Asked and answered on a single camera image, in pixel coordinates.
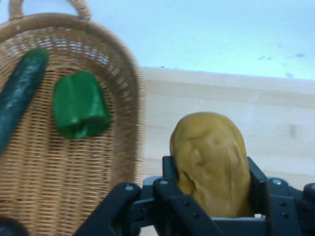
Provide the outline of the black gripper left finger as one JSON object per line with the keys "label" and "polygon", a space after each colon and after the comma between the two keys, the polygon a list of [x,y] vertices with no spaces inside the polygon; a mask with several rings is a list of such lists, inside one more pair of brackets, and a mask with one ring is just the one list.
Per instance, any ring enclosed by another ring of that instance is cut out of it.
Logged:
{"label": "black gripper left finger", "polygon": [[212,220],[176,185],[174,158],[162,159],[163,175],[151,184],[117,184],[75,232],[76,236],[137,236],[154,226],[160,236],[210,236]]}

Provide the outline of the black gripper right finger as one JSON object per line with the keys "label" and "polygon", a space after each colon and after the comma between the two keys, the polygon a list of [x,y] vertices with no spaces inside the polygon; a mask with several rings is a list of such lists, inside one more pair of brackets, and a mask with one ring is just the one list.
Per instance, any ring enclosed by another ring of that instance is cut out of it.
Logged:
{"label": "black gripper right finger", "polygon": [[248,157],[254,213],[265,216],[270,236],[315,234],[315,184],[298,190],[286,180],[267,177]]}

